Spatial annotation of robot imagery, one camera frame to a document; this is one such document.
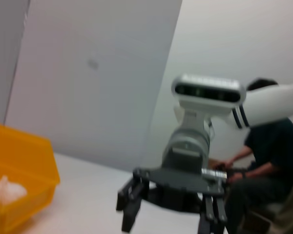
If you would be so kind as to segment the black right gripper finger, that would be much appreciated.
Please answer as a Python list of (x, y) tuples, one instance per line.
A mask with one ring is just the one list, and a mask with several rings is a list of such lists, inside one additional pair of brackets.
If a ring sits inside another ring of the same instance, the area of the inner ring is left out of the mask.
[(223, 234), (227, 223), (224, 197), (203, 195), (198, 234)]
[(147, 199), (149, 181), (133, 175), (117, 193), (116, 211), (123, 212), (121, 231), (131, 232), (142, 200)]

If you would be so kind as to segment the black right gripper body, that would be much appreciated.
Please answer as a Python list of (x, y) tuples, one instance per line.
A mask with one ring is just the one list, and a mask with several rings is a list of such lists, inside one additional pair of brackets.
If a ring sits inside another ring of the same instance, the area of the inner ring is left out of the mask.
[(206, 168), (202, 169), (201, 174), (168, 168), (137, 168), (133, 175), (155, 184), (148, 192), (147, 202), (184, 213), (200, 212), (202, 198), (198, 194), (223, 197), (228, 178), (225, 172)]

